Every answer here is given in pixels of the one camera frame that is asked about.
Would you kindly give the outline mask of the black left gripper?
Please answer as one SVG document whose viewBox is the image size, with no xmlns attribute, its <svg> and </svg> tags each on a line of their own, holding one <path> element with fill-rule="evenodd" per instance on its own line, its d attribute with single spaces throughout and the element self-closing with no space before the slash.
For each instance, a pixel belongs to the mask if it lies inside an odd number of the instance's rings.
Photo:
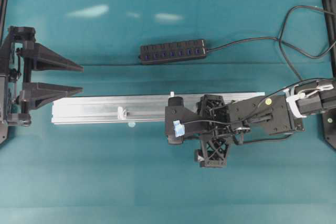
<svg viewBox="0 0 336 224">
<path fill-rule="evenodd" d="M 82 66 L 36 43 L 35 33 L 32 27 L 10 26 L 8 35 L 1 44 L 1 143 L 7 139 L 10 126 L 31 124 L 29 110 L 37 110 L 46 104 L 83 91 L 81 87 L 30 82 L 32 70 L 83 72 Z M 16 44 L 22 44 L 22 47 L 15 48 Z M 17 95 L 17 81 L 20 77 L 23 77 L 24 82 L 22 101 Z"/>
</svg>

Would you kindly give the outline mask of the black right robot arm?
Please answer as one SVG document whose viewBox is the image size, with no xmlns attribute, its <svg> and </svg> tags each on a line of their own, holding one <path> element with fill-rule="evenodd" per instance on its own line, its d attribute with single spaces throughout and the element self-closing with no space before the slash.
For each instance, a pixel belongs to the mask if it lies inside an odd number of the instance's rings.
<svg viewBox="0 0 336 224">
<path fill-rule="evenodd" d="M 302 120 L 335 108 L 335 80 L 307 80 L 270 95 L 225 103 L 206 94 L 197 104 L 207 132 L 199 136 L 195 161 L 200 167 L 222 168 L 232 144 L 277 142 L 304 131 Z"/>
</svg>

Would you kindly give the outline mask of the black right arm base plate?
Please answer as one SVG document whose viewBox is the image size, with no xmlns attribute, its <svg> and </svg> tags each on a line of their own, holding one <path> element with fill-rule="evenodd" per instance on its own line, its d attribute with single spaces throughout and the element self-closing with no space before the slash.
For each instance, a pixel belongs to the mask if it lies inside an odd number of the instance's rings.
<svg viewBox="0 0 336 224">
<path fill-rule="evenodd" d="M 335 109 L 329 110 L 322 115 L 323 134 L 325 141 L 335 150 Z"/>
</svg>

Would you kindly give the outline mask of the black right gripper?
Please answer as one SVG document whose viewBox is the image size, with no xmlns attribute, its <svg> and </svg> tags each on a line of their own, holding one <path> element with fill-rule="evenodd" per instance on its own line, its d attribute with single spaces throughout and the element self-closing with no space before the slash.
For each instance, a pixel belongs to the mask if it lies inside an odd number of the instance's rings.
<svg viewBox="0 0 336 224">
<path fill-rule="evenodd" d="M 227 165 L 227 156 L 231 144 L 243 144 L 244 138 L 237 139 L 237 134 L 246 134 L 249 127 L 240 124 L 237 129 L 230 125 L 219 124 L 229 121 L 225 102 L 220 95 L 206 94 L 197 104 L 197 114 L 205 117 L 206 132 L 199 135 L 200 148 L 195 150 L 195 161 L 200 167 L 223 168 Z"/>
</svg>

